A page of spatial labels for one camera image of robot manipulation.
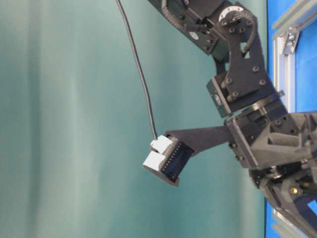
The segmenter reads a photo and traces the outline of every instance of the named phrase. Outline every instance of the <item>blue panel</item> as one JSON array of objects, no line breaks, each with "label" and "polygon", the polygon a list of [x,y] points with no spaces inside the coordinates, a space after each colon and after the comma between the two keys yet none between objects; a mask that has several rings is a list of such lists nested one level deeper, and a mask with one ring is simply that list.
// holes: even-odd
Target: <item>blue panel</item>
[{"label": "blue panel", "polygon": [[317,215],[317,202],[316,201],[312,201],[311,203],[308,204],[309,208],[312,209],[316,215]]},{"label": "blue panel", "polygon": [[316,111],[317,22],[302,31],[296,49],[296,111]]},{"label": "blue panel", "polygon": [[[268,60],[267,60],[267,70],[271,79],[273,79],[273,35],[275,30],[273,30],[274,22],[284,14],[284,12],[292,6],[295,0],[267,0],[267,20],[268,20]],[[267,238],[278,238],[280,237],[272,228],[274,219],[272,217],[273,208],[267,204],[266,206],[266,237]]]}]

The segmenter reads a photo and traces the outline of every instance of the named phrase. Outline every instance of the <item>robotic arm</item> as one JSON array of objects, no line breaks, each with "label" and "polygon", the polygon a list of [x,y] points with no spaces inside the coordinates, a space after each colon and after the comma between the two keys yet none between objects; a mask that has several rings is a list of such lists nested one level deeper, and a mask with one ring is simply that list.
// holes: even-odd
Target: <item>robotic arm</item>
[{"label": "robotic arm", "polygon": [[317,114],[287,112],[283,92],[276,92],[265,70],[257,18],[227,0],[149,2],[212,56],[217,75],[207,89],[225,120],[219,127],[167,131],[151,143],[144,168],[178,185],[189,158],[228,142],[268,202],[316,238],[317,215],[308,204],[317,200]]}]

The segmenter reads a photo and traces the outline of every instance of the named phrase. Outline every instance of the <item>black plastic part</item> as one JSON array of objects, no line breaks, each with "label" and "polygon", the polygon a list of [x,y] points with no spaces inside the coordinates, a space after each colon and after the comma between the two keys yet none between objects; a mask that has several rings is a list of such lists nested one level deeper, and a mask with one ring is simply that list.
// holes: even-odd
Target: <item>black plastic part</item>
[{"label": "black plastic part", "polygon": [[226,126],[216,126],[207,128],[170,130],[165,133],[166,136],[174,136],[186,143],[194,150],[192,156],[202,151],[213,148],[233,140],[233,137]]},{"label": "black plastic part", "polygon": [[[161,0],[148,0],[161,14]],[[220,29],[213,29],[214,22],[208,17],[212,14],[212,18],[219,18],[220,12],[224,6],[231,3],[224,0],[190,0],[190,7],[184,6],[181,0],[169,0],[168,9],[174,16],[188,26],[188,31],[180,31],[191,42],[199,47],[205,54],[213,55],[218,61],[223,61],[228,56],[228,46],[226,39],[221,35]],[[195,32],[197,37],[193,37],[191,32]]]},{"label": "black plastic part", "polygon": [[194,151],[185,143],[178,141],[166,158],[161,173],[170,181],[176,182],[189,158]]},{"label": "black plastic part", "polygon": [[212,15],[224,0],[190,0],[187,12],[197,20],[203,20],[206,16]]}]

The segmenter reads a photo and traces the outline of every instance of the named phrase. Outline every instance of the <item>white connector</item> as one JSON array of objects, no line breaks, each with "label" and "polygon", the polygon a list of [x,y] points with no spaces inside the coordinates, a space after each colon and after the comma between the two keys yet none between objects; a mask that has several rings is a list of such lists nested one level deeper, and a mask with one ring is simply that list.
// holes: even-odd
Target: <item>white connector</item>
[{"label": "white connector", "polygon": [[158,152],[151,151],[144,161],[143,166],[159,172],[159,165],[166,158],[163,153],[171,143],[172,141],[163,135],[159,136],[157,140],[153,140],[151,142],[151,147]]}]

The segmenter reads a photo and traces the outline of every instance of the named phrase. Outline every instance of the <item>hex screw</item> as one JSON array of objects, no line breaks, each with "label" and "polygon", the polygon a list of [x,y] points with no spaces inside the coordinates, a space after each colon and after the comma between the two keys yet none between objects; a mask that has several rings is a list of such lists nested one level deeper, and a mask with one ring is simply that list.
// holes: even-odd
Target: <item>hex screw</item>
[{"label": "hex screw", "polygon": [[263,79],[262,79],[262,80],[260,80],[260,85],[261,85],[261,86],[266,85],[266,81],[265,81],[265,80],[263,80]]},{"label": "hex screw", "polygon": [[257,73],[259,70],[260,70],[260,69],[259,69],[259,67],[257,67],[257,66],[254,66],[253,69],[252,69],[252,71],[253,71],[254,73]]},{"label": "hex screw", "polygon": [[236,98],[236,97],[239,96],[239,93],[238,93],[238,92],[233,92],[233,93],[232,93],[232,96]]},{"label": "hex screw", "polygon": [[244,27],[242,27],[242,28],[240,28],[239,32],[240,32],[240,34],[243,34],[246,32],[246,29]]},{"label": "hex screw", "polygon": [[229,29],[229,33],[230,33],[230,34],[234,33],[235,31],[236,31],[236,29],[235,29],[234,27],[231,27],[231,28]]},{"label": "hex screw", "polygon": [[227,78],[226,84],[231,84],[231,83],[232,83],[232,79],[231,78]]},{"label": "hex screw", "polygon": [[296,195],[298,193],[298,189],[296,187],[292,187],[290,189],[290,192],[291,192],[292,195]]},{"label": "hex screw", "polygon": [[233,102],[233,98],[232,98],[231,95],[229,95],[229,96],[227,97],[227,101],[230,102],[230,103]]},{"label": "hex screw", "polygon": [[286,43],[286,46],[287,46],[287,47],[292,47],[292,46],[293,46],[293,42],[288,41],[288,42]]},{"label": "hex screw", "polygon": [[277,121],[275,122],[275,125],[280,126],[280,125],[282,125],[282,122],[281,122],[280,120],[277,120]]},{"label": "hex screw", "polygon": [[295,35],[294,34],[289,34],[288,35],[288,40],[294,41],[295,40]]}]

